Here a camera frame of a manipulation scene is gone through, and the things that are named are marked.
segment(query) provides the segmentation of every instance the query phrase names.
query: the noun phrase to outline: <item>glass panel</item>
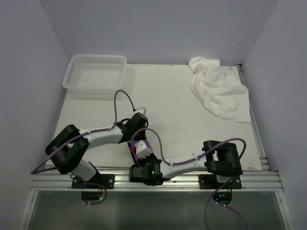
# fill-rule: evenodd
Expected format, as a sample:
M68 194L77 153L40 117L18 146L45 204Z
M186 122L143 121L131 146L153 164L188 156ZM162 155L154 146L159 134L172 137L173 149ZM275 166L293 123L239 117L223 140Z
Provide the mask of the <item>glass panel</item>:
M108 192L105 202L88 207L81 192L38 194L30 230L203 230L209 192ZM251 230L284 230L274 192L234 192L230 204L247 219ZM208 209L211 229L244 230L235 212L216 205Z

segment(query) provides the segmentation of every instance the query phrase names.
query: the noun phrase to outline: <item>metal frame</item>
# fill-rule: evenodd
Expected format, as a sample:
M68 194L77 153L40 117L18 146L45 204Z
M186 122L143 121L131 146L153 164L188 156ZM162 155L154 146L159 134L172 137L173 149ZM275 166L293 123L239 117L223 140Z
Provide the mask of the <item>metal frame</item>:
M112 191L200 191L198 183L199 174L210 174L207 171L189 172L176 176L170 181L165 181L160 186L146 186L142 183L129 182L129 169L98 168L100 173L114 174L115 183ZM242 189L244 191L282 191L282 184L277 172L251 172L244 171L241 177ZM71 191L71 178L69 175L60 175L58 172L44 172L35 176L32 183L35 191Z
M236 65L241 82L243 85L244 79L241 70L241 65ZM255 192L255 191L274 191L278 201L278 205L283 217L283 221L287 230L293 230L294 226L291 221L291 216L284 199L283 187L277 172L270 172L269 164L263 149L258 126L255 116L250 105L250 114L252 121L253 133L256 139L258 153L262 165L262 171L244 171L240 177L242 189L236 192ZM208 192L213 190L200 190L198 183L199 174L209 174L207 171L198 171L185 173L177 176L170 181L164 182L161 186L146 186L141 183L129 182L129 168L97 168L100 173L114 174L115 184L113 191L155 191L155 192ZM19 230L26 230L29 226L31 216L34 210L38 191L80 191L80 189L71 189L71 178L69 175L61 175L57 171L49 171L36 175L32 182L30 195L24 210Z
M285 198L284 198L284 193L283 192L275 192L275 194L276 194L277 202L278 202L279 209L280 209L280 212L282 214L283 222L284 222L286 229L287 230L294 230L295 229L294 224L291 220L291 215L290 215L290 212L289 212L289 209L288 209L288 205L287 205Z

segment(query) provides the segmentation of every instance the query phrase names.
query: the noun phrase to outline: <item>metal mounting plate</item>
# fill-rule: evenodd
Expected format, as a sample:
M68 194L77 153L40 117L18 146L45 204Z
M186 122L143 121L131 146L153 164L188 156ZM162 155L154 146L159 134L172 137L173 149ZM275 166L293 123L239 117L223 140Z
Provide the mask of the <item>metal mounting plate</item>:
M106 189L113 189L114 188L114 181L115 181L115 175L114 174L100 174L100 178L102 181L102 185ZM71 188L74 189L96 189L97 187L91 186L88 184L84 184L83 182L75 182L72 181Z
M218 183L216 180L216 176L212 174L200 174L198 175L198 182L200 184L200 189L217 189L223 183ZM234 176L232 182L229 185L226 185L224 189L241 189L242 184L240 180L240 176Z

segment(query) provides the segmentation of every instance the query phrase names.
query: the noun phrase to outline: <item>metal extrusion rail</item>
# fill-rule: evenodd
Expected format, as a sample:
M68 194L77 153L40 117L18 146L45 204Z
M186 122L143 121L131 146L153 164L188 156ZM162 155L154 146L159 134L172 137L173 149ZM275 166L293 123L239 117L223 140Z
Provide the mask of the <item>metal extrusion rail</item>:
M199 174L209 174L207 171L190 172L166 181L160 186L146 186L142 183L129 182L129 170L119 168L98 168L100 173L114 174L115 184L112 191L211 191L200 190L198 183ZM251 172L244 171L241 177L242 189L244 191L282 191L282 184L277 172ZM57 171L44 172L36 175L33 179L32 190L37 191L80 191L71 189L71 178L61 175Z

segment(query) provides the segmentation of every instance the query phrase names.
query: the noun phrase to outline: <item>white cloth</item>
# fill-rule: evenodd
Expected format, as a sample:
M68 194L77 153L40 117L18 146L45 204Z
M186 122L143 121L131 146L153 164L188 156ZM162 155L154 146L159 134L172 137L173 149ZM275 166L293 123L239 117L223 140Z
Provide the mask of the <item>white cloth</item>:
M191 89L212 114L250 123L248 89L233 74L225 75L220 60L195 57L189 67L195 73Z

